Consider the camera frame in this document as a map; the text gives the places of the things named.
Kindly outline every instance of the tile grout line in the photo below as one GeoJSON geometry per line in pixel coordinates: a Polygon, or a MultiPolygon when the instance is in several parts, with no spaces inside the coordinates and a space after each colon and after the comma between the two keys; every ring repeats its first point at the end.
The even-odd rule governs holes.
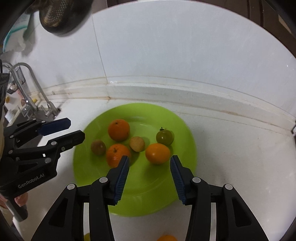
{"type": "MultiPolygon", "coordinates": [[[[105,84],[105,83],[99,83],[99,85],[105,85],[106,86],[106,88],[107,89],[109,89],[108,87],[111,87],[111,86],[114,86],[114,84],[112,84],[112,83],[107,83],[107,84],[105,84]]],[[[52,88],[53,87],[58,87],[59,85],[56,85],[56,86],[52,86],[52,87],[49,87],[49,88],[47,88],[46,89],[46,91],[51,91],[52,90],[52,88]]],[[[150,87],[156,87],[156,88],[164,88],[165,86],[167,87],[167,88],[169,88],[170,87],[170,85],[162,85],[162,84],[150,84],[150,87]]],[[[185,90],[187,90],[187,91],[190,91],[189,89],[188,89],[188,87],[186,87],[186,86],[180,86],[180,87],[182,87],[182,88],[184,88],[185,90]]],[[[70,88],[70,89],[72,89],[72,88],[77,88],[77,86],[68,86],[68,88],[70,88]]],[[[107,92],[107,97],[110,97],[110,93],[108,92],[108,90],[106,89],[106,92],[107,92]]],[[[281,115],[284,115],[285,116],[285,114],[288,114],[288,116],[285,116],[285,119],[288,119],[289,121],[292,121],[293,123],[294,123],[294,118],[291,118],[290,117],[290,115],[291,114],[289,114],[289,113],[287,113],[286,111],[284,111],[284,113],[277,113],[277,112],[275,112],[278,116],[281,116],[281,115]]]]}
{"type": "MultiPolygon", "coordinates": [[[[222,120],[222,121],[229,121],[229,122],[233,122],[233,123],[237,123],[237,124],[242,124],[242,125],[252,126],[252,127],[255,127],[255,128],[260,128],[260,129],[267,130],[267,131],[272,131],[272,132],[275,132],[275,133],[278,133],[278,134],[281,134],[281,135],[284,135],[284,136],[292,136],[290,134],[284,134],[284,133],[281,133],[281,132],[278,132],[278,131],[275,131],[275,130],[272,130],[272,129],[263,128],[263,127],[260,127],[260,126],[256,126],[256,125],[252,125],[252,124],[247,124],[247,123],[243,123],[243,122],[239,122],[239,121],[234,121],[234,120],[229,120],[229,119],[223,119],[223,118],[218,118],[218,117],[212,117],[212,116],[206,116],[206,115],[191,114],[191,113],[185,113],[185,112],[179,112],[179,111],[173,111],[173,112],[174,113],[183,114],[183,115],[196,115],[196,116],[205,117],[205,118],[212,118],[212,119],[217,119],[217,120],[222,120]]],[[[276,127],[281,128],[282,130],[289,132],[289,130],[284,129],[282,127],[279,127],[279,126],[276,126],[276,127]]]]}
{"type": "MultiPolygon", "coordinates": [[[[93,15],[92,15],[92,14],[91,14],[91,21],[92,21],[93,28],[94,28],[94,18],[93,18],[93,15]]],[[[96,30],[95,30],[95,28],[94,28],[94,35],[95,35],[95,38],[96,38],[96,45],[97,45],[97,47],[98,47],[98,51],[99,51],[99,55],[100,55],[100,59],[101,59],[102,67],[103,67],[103,71],[104,71],[105,78],[106,78],[106,80],[107,80],[107,84],[108,84],[108,79],[107,79],[106,71],[105,71],[105,68],[104,68],[104,64],[103,64],[103,60],[102,60],[102,56],[101,56],[101,52],[100,52],[99,43],[98,43],[98,38],[97,38],[97,36],[96,36],[96,30]]]]}
{"type": "Polygon", "coordinates": [[[174,80],[186,80],[186,81],[191,81],[191,82],[197,82],[197,83],[201,83],[201,84],[207,84],[207,85],[212,85],[212,86],[217,86],[217,87],[220,87],[220,88],[225,88],[225,89],[228,89],[228,90],[231,90],[231,91],[236,91],[238,93],[242,93],[242,94],[245,94],[245,95],[248,95],[250,97],[253,97],[253,98],[256,98],[256,99],[259,99],[261,101],[264,101],[268,104],[271,104],[273,105],[274,107],[276,108],[279,108],[281,109],[282,111],[288,113],[287,111],[285,111],[284,109],[266,101],[266,100],[263,100],[261,98],[258,98],[256,96],[253,96],[253,95],[250,95],[248,93],[244,93],[244,92],[241,92],[241,91],[238,91],[238,90],[235,90],[235,89],[231,89],[229,87],[224,87],[224,86],[221,86],[221,85],[215,85],[215,84],[211,84],[211,83],[206,83],[206,82],[202,82],[202,81],[199,81],[199,80],[190,80],[190,79],[181,79],[181,78],[175,78],[175,77],[164,77],[164,76],[154,76],[154,75],[123,75],[123,76],[109,76],[110,78],[117,78],[117,77],[157,77],[157,78],[164,78],[164,79],[174,79],[174,80]]]}

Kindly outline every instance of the faucet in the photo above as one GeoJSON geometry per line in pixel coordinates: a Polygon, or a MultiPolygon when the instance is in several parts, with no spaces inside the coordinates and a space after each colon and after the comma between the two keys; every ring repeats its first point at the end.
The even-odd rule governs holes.
{"type": "Polygon", "coordinates": [[[9,72],[12,74],[12,77],[14,78],[22,96],[24,97],[27,105],[29,105],[32,110],[33,110],[33,115],[36,116],[38,115],[40,112],[44,112],[45,116],[48,118],[50,116],[50,114],[53,115],[53,117],[56,117],[58,114],[59,114],[59,111],[55,106],[54,104],[49,101],[49,99],[47,98],[47,96],[45,95],[44,91],[42,90],[39,82],[37,81],[36,79],[36,76],[34,75],[34,72],[31,68],[30,65],[26,64],[26,63],[17,63],[15,65],[12,65],[11,63],[7,62],[7,61],[4,61],[3,62],[3,66],[8,68],[9,69],[9,72]],[[35,103],[33,102],[33,100],[31,99],[31,97],[26,93],[26,91],[24,90],[23,86],[22,86],[22,83],[17,75],[17,72],[16,72],[16,67],[18,66],[25,66],[29,69],[30,71],[30,74],[32,76],[32,79],[34,81],[34,83],[36,84],[38,90],[40,91],[40,93],[42,94],[44,100],[47,102],[47,106],[48,106],[48,110],[46,110],[43,106],[41,106],[41,109],[39,109],[35,103]]]}

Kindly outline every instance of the green tomato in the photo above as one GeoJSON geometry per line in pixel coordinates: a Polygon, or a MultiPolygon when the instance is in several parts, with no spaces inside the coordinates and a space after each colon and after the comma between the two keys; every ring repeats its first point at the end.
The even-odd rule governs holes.
{"type": "Polygon", "coordinates": [[[174,136],[171,131],[161,128],[160,131],[156,134],[156,141],[158,143],[169,146],[173,143],[174,136]]]}

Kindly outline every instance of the small round fruit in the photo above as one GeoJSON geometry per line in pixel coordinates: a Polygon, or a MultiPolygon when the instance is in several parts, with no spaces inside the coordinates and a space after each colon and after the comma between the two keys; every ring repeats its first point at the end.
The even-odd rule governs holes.
{"type": "Polygon", "coordinates": [[[160,131],[156,134],[156,141],[158,143],[169,146],[173,143],[174,136],[171,131],[161,128],[160,131]]]}
{"type": "Polygon", "coordinates": [[[107,163],[111,168],[117,167],[122,156],[131,158],[131,152],[122,144],[114,144],[106,152],[107,163]]]}
{"type": "Polygon", "coordinates": [[[105,154],[106,145],[101,140],[94,140],[91,144],[91,151],[98,156],[105,154]]]}
{"type": "Polygon", "coordinates": [[[160,237],[157,241],[177,241],[177,239],[174,236],[165,235],[160,237]]]}
{"type": "Polygon", "coordinates": [[[170,159],[170,149],[160,143],[154,143],[146,148],[145,156],[153,164],[162,164],[170,159]]]}
{"type": "Polygon", "coordinates": [[[90,233],[84,235],[84,241],[91,241],[90,233]]]}
{"type": "Polygon", "coordinates": [[[108,127],[108,134],[114,141],[125,141],[129,136],[130,126],[122,119],[114,120],[108,127]]]}
{"type": "Polygon", "coordinates": [[[145,141],[141,137],[132,137],[128,145],[135,152],[141,152],[145,150],[145,141]]]}

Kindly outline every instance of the orange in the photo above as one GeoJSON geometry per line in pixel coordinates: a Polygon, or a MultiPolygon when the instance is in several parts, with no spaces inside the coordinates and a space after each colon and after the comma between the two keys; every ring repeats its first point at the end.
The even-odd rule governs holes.
{"type": "Polygon", "coordinates": [[[170,159],[170,149],[160,143],[149,145],[145,151],[146,158],[153,164],[162,164],[170,159]]]}
{"type": "Polygon", "coordinates": [[[114,141],[125,141],[129,136],[130,126],[122,119],[114,120],[108,127],[108,134],[114,141]]]}
{"type": "Polygon", "coordinates": [[[131,158],[129,149],[122,144],[114,144],[106,152],[107,163],[111,168],[117,167],[122,156],[131,158]]]}
{"type": "Polygon", "coordinates": [[[165,235],[160,237],[157,241],[178,241],[174,236],[165,235]]]}

